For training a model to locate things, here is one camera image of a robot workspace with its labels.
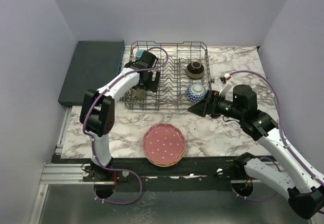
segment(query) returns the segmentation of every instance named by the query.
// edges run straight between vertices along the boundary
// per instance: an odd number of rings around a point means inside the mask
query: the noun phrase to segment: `marble surface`
[[[129,50],[125,50],[123,62],[129,60]],[[252,70],[264,74],[255,47],[208,47],[211,77],[217,78],[234,70]],[[270,114],[276,121],[278,115],[272,94],[262,80],[252,74],[236,74],[232,83],[250,85],[258,96],[258,107]],[[219,90],[219,85],[212,85]],[[90,139],[83,135],[79,122],[80,106],[72,108],[65,135],[61,158],[77,159],[92,156]],[[142,148],[143,135],[150,126],[169,123],[179,128],[187,141],[185,157],[238,156],[244,152],[254,155],[270,153],[249,136],[245,135],[238,123],[224,122],[221,118],[200,118],[185,110],[139,111],[127,110],[124,103],[116,103],[115,124],[109,133],[110,151],[113,157],[145,157]]]

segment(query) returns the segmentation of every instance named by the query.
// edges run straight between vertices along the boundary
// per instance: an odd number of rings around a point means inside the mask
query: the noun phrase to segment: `metal wire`
[[[160,109],[188,109],[193,105],[186,96],[187,88],[194,83],[201,83],[206,89],[211,89],[211,74],[209,68],[207,46],[203,42],[183,43],[156,43],[153,41],[136,41],[131,46],[130,61],[135,61],[138,50],[147,50],[151,47],[164,48],[169,54],[169,62],[160,71],[158,91],[146,92],[143,100],[136,100],[136,90],[129,90],[124,96],[128,109],[160,110]],[[164,60],[164,53],[151,51],[159,58],[158,64]],[[185,69],[191,62],[198,61],[205,68],[205,74],[200,80],[190,79]]]

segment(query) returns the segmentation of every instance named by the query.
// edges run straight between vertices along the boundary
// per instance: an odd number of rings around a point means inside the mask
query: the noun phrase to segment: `polka dot plate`
[[[181,131],[172,124],[157,124],[144,134],[143,149],[151,163],[169,167],[183,157],[186,140]]]

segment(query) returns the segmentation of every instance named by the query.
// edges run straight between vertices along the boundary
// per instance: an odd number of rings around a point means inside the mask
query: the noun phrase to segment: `black bowl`
[[[193,80],[201,79],[204,76],[204,66],[200,62],[192,62],[186,67],[186,75]]]

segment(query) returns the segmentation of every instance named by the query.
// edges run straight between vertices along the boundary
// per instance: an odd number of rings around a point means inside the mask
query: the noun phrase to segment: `pink plate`
[[[169,165],[179,160],[186,150],[186,140],[172,124],[158,124],[144,134],[143,149],[155,164]]]

